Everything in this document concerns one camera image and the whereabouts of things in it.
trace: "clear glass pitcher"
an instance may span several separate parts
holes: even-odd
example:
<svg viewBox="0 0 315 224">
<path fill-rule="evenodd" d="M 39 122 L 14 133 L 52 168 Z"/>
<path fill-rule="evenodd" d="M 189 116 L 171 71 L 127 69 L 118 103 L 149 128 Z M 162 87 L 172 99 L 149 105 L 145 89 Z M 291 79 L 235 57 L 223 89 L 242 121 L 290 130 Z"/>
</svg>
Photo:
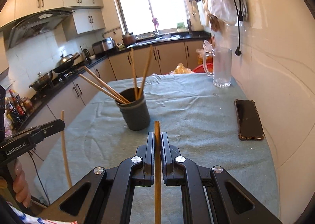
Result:
<svg viewBox="0 0 315 224">
<path fill-rule="evenodd" d="M 207 69 L 207 57 L 213 56 L 213 72 Z M 213 75 L 213 84 L 217 87 L 228 87 L 231 84 L 232 50 L 228 48 L 214 48 L 207 52 L 203 59 L 204 71 L 210 77 Z"/>
</svg>

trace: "range hood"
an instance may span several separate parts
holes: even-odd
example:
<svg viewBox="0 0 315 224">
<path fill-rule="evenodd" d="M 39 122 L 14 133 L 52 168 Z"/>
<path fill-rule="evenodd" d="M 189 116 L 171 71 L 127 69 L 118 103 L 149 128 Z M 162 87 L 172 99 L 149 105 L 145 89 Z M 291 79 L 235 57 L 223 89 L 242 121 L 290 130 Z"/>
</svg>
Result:
<svg viewBox="0 0 315 224">
<path fill-rule="evenodd" d="M 53 30 L 70 14 L 72 14 L 70 11 L 50 10 L 27 16 L 11 30 L 9 48 L 16 46 L 28 37 Z"/>
</svg>

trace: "human hand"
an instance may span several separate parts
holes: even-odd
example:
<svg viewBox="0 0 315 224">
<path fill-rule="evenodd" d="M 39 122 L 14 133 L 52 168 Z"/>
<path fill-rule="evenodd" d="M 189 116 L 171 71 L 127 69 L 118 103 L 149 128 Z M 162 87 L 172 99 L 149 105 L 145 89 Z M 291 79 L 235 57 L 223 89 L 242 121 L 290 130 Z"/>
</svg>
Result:
<svg viewBox="0 0 315 224">
<path fill-rule="evenodd" d="M 27 208 L 31 204 L 31 192 L 25 180 L 25 173 L 22 169 L 20 161 L 17 159 L 14 164 L 16 178 L 13 181 L 13 190 L 16 193 L 15 199 Z"/>
</svg>

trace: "light blue tablecloth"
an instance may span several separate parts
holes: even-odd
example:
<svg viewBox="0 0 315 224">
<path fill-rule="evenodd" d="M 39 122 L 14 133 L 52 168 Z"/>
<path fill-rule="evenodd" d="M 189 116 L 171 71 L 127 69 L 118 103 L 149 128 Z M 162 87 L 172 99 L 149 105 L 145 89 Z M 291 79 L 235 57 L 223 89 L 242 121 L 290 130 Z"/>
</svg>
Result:
<svg viewBox="0 0 315 224">
<path fill-rule="evenodd" d="M 132 79 L 110 85 L 119 91 L 133 86 Z M 147 133 L 159 120 L 170 144 L 196 164 L 221 165 L 250 193 L 278 216 L 276 173 L 267 140 L 240 141 L 235 99 L 245 95 L 235 80 L 217 88 L 205 74 L 150 76 L 145 98 L 151 124 L 139 132 L 127 128 L 113 99 L 99 92 L 66 128 L 66 146 L 72 182 L 96 166 L 111 168 L 146 144 Z M 53 147 L 39 175 L 50 201 L 67 189 L 60 140 Z M 35 183 L 42 191 L 38 179 Z M 180 187 L 162 183 L 162 223 L 183 223 Z M 154 223 L 154 187 L 136 187 L 130 223 Z"/>
</svg>

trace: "black countertop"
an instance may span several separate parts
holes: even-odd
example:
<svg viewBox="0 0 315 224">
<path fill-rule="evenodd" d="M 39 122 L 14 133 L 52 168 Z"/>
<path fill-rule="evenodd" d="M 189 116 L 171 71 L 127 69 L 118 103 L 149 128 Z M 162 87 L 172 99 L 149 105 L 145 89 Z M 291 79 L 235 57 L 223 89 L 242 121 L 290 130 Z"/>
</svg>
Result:
<svg viewBox="0 0 315 224">
<path fill-rule="evenodd" d="M 170 42 L 180 42 L 180 41 L 196 41 L 196 40 L 208 40 L 210 38 L 210 34 L 208 34 L 205 31 L 193 31 L 192 35 L 189 35 L 189 33 L 174 33 L 174 35 L 180 35 L 181 37 L 178 39 L 171 39 L 166 41 L 155 41 L 153 42 L 152 39 L 142 41 L 138 43 L 137 45 L 131 45 L 128 48 L 124 49 L 113 49 L 110 51 L 107 51 L 104 54 L 97 55 L 96 59 L 92 60 L 92 63 L 88 65 L 88 68 L 91 68 L 95 66 L 96 64 L 102 62 L 108 57 L 118 55 L 121 53 L 128 52 L 131 48 L 133 49 L 140 49 L 148 47 L 149 45 L 161 45 L 161 44 L 169 44 Z M 34 95 L 31 98 L 31 101 L 33 103 L 33 106 L 35 108 L 35 111 L 24 121 L 24 123 L 21 125 L 21 127 L 18 129 L 18 131 L 22 131 L 26 128 L 26 126 L 30 123 L 30 121 L 40 112 L 40 110 L 52 99 L 54 96 L 56 96 L 59 92 L 62 91 L 63 88 L 65 88 L 68 84 L 70 84 L 72 81 L 74 81 L 79 74 L 83 74 L 85 70 L 82 67 L 79 67 L 75 73 L 70 76 L 67 80 L 58 83 L 57 85 L 53 86 L 53 88 L 49 89 L 46 92 L 46 95 L 44 97 L 39 97 L 37 95 Z"/>
</svg>

